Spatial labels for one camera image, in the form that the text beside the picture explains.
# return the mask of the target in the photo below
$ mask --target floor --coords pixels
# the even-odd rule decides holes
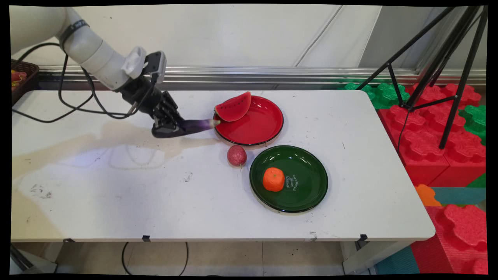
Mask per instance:
[[[57,273],[126,274],[124,245],[65,243]],[[337,242],[189,242],[188,247],[183,276],[344,275]],[[186,255],[184,242],[129,243],[124,262],[132,274],[172,276],[180,274]]]

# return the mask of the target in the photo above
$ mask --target green plate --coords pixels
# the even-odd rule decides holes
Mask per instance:
[[[285,175],[279,192],[263,187],[263,175],[276,167]],[[266,205],[282,212],[303,212],[318,205],[328,187],[327,172],[322,163],[308,151],[294,146],[275,146],[264,150],[252,162],[249,180],[254,193]]]

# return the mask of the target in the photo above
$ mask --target red foam block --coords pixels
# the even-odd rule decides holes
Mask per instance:
[[[414,185],[429,185],[449,167],[437,137],[425,129],[403,132],[399,156]]]
[[[408,92],[410,95],[413,94],[415,89],[417,88],[418,83],[414,84],[413,86],[409,87],[406,89],[406,92]],[[429,87],[426,86],[424,89],[424,92],[420,95],[417,103],[415,104],[416,106],[426,104],[429,102],[437,101],[440,99],[446,98],[446,95],[441,92],[441,88],[438,86],[433,86]]]
[[[425,124],[427,131],[438,136],[439,138],[443,135],[446,122],[448,121],[448,117],[450,115],[452,103],[453,101],[444,102],[420,109],[420,115],[427,121]],[[451,126],[451,131],[462,132],[465,130],[464,125],[465,119],[456,114]]]
[[[486,172],[486,147],[470,132],[450,133],[444,158],[449,167],[428,184],[431,187],[466,187]]]
[[[401,108],[398,105],[393,105],[389,109],[379,109],[378,111],[380,121],[384,125],[385,131],[395,147],[398,145],[399,134],[406,120],[406,112],[405,108]],[[420,116],[418,111],[410,112],[404,132],[423,130],[424,125],[425,119]]]
[[[486,213],[474,205],[425,209],[436,235],[411,245],[420,273],[488,274]]]
[[[458,85],[455,84],[447,84],[446,87],[441,88],[441,92],[446,95],[446,97],[450,97],[456,95],[458,89]],[[464,93],[462,98],[460,99],[460,103],[458,104],[458,109],[465,109],[467,105],[473,105],[475,107],[479,106],[479,101],[481,100],[481,95],[474,91],[474,88],[465,85]]]

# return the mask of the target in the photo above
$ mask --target plate rim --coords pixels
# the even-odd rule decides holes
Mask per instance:
[[[264,144],[264,143],[266,143],[266,142],[268,142],[268,141],[270,141],[270,140],[274,139],[275,137],[277,137],[277,136],[280,134],[280,132],[281,132],[281,131],[282,131],[282,129],[283,129],[283,124],[284,124],[284,122],[285,122],[285,118],[283,117],[283,113],[282,113],[282,110],[280,109],[280,107],[279,107],[277,104],[275,104],[275,102],[273,102],[272,100],[270,100],[270,99],[268,99],[268,98],[264,98],[264,97],[262,97],[262,96],[258,96],[258,95],[254,95],[254,97],[258,97],[258,98],[266,99],[266,100],[270,101],[271,103],[273,103],[273,104],[275,105],[275,107],[277,107],[278,111],[279,111],[279,112],[280,112],[280,114],[282,115],[282,125],[280,126],[280,129],[278,130],[278,132],[277,132],[277,133],[275,133],[275,135],[274,135],[273,137],[271,137],[270,139],[268,139],[268,140],[266,140],[266,141],[259,142],[259,143],[249,143],[249,144],[244,144],[244,143],[238,143],[238,142],[235,142],[235,141],[232,141],[232,140],[227,139],[227,138],[226,138],[225,136],[223,136],[223,135],[222,135],[222,134],[218,131],[218,129],[215,127],[215,131],[216,131],[216,133],[217,133],[219,136],[221,136],[221,138],[225,139],[226,141],[228,141],[228,142],[230,142],[230,143],[236,144],[236,145],[241,145],[241,146],[256,146],[256,145],[261,145],[261,144]]]
[[[296,148],[296,149],[300,149],[300,150],[303,150],[305,151],[306,153],[310,154],[312,157],[314,157],[319,163],[320,165],[322,166],[323,170],[325,171],[325,193],[323,194],[323,196],[320,198],[320,200],[318,200],[318,202],[314,205],[314,206],[311,206],[311,207],[308,207],[306,209],[303,209],[303,210],[284,210],[284,209],[279,209],[278,207],[274,207],[272,205],[270,205],[268,202],[266,202],[263,198],[261,198],[258,193],[255,191],[254,189],[254,184],[252,182],[252,177],[251,177],[251,172],[252,172],[252,167],[253,167],[253,163],[254,161],[257,159],[258,156],[260,156],[263,152],[267,151],[267,150],[270,150],[270,149],[273,149],[273,148],[277,148],[277,147],[291,147],[291,148]],[[250,187],[252,189],[252,191],[254,192],[254,194],[256,195],[256,197],[262,201],[264,204],[266,204],[267,206],[269,206],[270,208],[272,209],[275,209],[277,211],[280,211],[280,212],[285,212],[285,213],[300,213],[300,212],[306,212],[308,210],[311,210],[313,208],[315,208],[318,204],[320,204],[322,202],[322,200],[325,198],[325,195],[327,195],[327,192],[329,190],[329,176],[327,175],[327,170],[325,169],[325,166],[323,165],[323,163],[312,153],[310,153],[309,151],[303,149],[303,148],[300,148],[300,147],[297,147],[297,146],[292,146],[292,145],[277,145],[277,146],[273,146],[273,147],[269,147],[265,150],[263,150],[262,152],[260,152],[251,162],[251,165],[250,165],[250,169],[249,169],[249,184],[250,184]]]

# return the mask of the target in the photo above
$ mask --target watermelon slice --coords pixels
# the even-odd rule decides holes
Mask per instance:
[[[237,97],[230,98],[215,106],[215,112],[226,122],[234,122],[242,118],[250,107],[250,92],[245,92]]]

